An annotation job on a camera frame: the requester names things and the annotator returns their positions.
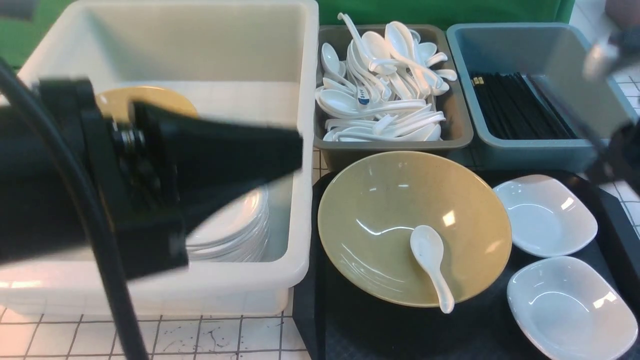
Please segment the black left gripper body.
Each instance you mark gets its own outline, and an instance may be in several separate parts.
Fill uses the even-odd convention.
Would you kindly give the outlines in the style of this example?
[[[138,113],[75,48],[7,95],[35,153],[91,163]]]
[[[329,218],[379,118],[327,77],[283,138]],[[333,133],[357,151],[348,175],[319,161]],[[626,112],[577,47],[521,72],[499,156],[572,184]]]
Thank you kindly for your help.
[[[93,251],[134,280],[186,264],[185,222],[167,203],[156,166],[134,123],[102,114],[87,78],[44,78],[35,86],[48,114],[41,181],[45,221],[35,234],[37,256],[98,243]]]

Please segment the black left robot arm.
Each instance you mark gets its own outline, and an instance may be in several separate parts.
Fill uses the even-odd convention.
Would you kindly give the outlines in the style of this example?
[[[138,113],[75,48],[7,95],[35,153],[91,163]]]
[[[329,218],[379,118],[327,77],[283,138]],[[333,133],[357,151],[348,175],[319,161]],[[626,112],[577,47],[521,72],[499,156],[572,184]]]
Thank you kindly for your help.
[[[1,264],[89,245],[128,360],[149,354],[127,282],[188,265],[186,237],[303,167],[296,129],[229,123],[141,98],[128,121],[87,78],[29,88],[1,61]]]

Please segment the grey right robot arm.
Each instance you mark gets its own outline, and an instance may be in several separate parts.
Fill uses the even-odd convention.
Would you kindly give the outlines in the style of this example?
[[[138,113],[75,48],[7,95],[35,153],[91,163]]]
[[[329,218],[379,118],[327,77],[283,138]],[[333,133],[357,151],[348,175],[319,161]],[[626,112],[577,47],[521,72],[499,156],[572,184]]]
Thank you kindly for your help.
[[[602,93],[594,105],[598,120],[586,125],[585,138],[596,159],[587,175],[597,184],[625,183],[639,194],[639,114],[625,103],[613,76],[639,66],[639,26],[617,30],[595,41],[583,62],[583,77]]]

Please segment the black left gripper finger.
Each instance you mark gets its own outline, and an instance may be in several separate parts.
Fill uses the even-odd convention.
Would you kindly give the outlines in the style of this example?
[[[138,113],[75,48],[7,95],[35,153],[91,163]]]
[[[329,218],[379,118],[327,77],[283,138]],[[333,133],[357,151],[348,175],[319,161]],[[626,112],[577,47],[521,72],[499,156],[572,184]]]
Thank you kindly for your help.
[[[185,232],[254,189],[303,166],[295,129],[191,117],[142,101],[134,125],[156,167],[163,196],[179,209]]]

